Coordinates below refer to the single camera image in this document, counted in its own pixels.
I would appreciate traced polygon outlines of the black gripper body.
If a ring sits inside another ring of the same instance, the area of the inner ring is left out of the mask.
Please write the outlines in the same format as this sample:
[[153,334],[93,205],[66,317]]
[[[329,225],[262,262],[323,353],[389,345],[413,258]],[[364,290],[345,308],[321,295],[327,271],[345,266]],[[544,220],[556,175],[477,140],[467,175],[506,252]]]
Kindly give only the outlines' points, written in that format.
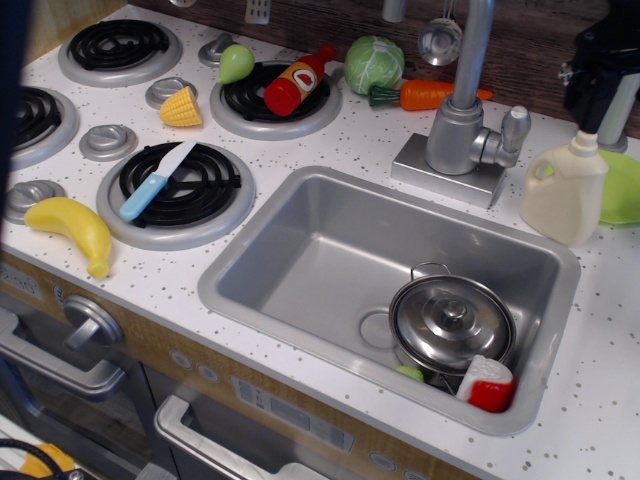
[[611,1],[608,15],[575,38],[558,74],[564,107],[581,131],[599,129],[622,79],[639,72],[639,3]]

